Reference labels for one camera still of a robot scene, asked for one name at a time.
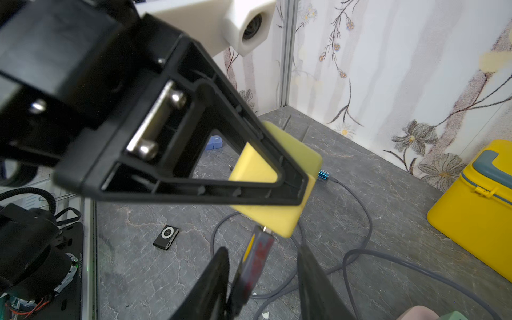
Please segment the green usb charger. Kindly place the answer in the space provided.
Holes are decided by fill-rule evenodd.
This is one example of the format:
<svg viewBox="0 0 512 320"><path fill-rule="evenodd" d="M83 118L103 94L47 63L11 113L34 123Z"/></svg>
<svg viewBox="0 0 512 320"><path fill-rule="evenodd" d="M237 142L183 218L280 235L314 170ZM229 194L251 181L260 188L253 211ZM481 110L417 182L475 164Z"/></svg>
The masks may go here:
<svg viewBox="0 0 512 320"><path fill-rule="evenodd" d="M460 313L459 311L452 311L451 313L447 313L439 317L437 320L468 320L468 318L466 318L464 314Z"/></svg>

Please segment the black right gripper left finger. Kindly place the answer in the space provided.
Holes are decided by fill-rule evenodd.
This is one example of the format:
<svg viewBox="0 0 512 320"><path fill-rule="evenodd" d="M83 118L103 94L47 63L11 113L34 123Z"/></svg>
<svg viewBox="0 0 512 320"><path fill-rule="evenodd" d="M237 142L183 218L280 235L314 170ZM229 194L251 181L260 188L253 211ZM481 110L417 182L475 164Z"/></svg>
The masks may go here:
<svg viewBox="0 0 512 320"><path fill-rule="evenodd" d="M225 319L229 256L221 247L170 319Z"/></svg>

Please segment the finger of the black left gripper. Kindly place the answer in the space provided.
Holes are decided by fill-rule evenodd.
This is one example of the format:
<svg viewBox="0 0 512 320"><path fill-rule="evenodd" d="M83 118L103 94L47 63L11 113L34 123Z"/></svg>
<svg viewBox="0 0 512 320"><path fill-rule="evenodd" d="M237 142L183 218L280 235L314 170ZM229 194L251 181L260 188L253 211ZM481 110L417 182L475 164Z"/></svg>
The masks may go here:
<svg viewBox="0 0 512 320"><path fill-rule="evenodd" d="M276 183L196 179L212 133L236 151L249 143L278 174ZM286 178L302 177L296 200L263 199ZM57 164L54 182L100 201L299 205L307 175L271 136L206 50L180 33L159 70L142 69L109 117L85 129Z"/></svg>

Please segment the yellow usb charger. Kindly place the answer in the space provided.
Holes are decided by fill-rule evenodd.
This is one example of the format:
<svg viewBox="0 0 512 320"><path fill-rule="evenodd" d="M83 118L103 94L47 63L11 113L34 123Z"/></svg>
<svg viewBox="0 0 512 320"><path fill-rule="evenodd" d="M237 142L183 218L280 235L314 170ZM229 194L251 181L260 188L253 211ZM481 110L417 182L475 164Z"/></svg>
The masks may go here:
<svg viewBox="0 0 512 320"><path fill-rule="evenodd" d="M291 237L307 200L316 183L318 173L323 165L319 153L306 146L278 126L264 121L263 125L273 138L288 152L298 166L307 174L308 183L299 205L234 205L232 208L251 218L258 224L270 228L283 238ZM282 161L282 168L287 171L286 178L279 187L265 188L263 199L296 200L298 192L302 189L302 177L296 177L297 172L286 159ZM230 181L251 183L276 183L278 174L264 160L258 152L247 143L229 176Z"/></svg>

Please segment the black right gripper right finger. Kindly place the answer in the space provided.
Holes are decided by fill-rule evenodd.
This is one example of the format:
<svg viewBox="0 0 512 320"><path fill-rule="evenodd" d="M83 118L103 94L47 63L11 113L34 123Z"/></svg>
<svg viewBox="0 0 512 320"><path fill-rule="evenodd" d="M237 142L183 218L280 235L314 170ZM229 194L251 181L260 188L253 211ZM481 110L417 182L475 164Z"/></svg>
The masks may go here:
<svg viewBox="0 0 512 320"><path fill-rule="evenodd" d="M298 249L297 271L302 319L354 319L306 245Z"/></svg>

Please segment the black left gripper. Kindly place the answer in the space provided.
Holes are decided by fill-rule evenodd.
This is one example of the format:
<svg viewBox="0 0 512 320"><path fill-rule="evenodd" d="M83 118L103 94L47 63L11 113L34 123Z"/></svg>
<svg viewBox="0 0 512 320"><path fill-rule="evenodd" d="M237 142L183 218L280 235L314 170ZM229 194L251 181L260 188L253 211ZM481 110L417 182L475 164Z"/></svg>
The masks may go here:
<svg viewBox="0 0 512 320"><path fill-rule="evenodd" d="M2 1L1 158L56 165L179 35L133 1Z"/></svg>

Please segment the blue mp3 player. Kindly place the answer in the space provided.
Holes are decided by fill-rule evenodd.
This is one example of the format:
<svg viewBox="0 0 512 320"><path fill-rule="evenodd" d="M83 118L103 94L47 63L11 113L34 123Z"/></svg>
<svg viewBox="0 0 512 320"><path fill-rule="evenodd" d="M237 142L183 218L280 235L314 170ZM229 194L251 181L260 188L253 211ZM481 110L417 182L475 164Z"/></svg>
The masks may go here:
<svg viewBox="0 0 512 320"><path fill-rule="evenodd" d="M318 173L318 178L322 179L324 181L328 181L330 177L330 174L324 170L320 170Z"/></svg>

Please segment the beige usb charger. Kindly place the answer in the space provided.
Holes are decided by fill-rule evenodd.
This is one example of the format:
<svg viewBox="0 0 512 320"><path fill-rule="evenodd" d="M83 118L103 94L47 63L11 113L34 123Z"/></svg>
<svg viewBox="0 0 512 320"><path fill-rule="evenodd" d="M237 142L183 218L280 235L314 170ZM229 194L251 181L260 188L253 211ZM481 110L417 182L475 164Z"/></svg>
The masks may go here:
<svg viewBox="0 0 512 320"><path fill-rule="evenodd" d="M437 320L440 316L422 305L416 305L404 311L397 320Z"/></svg>

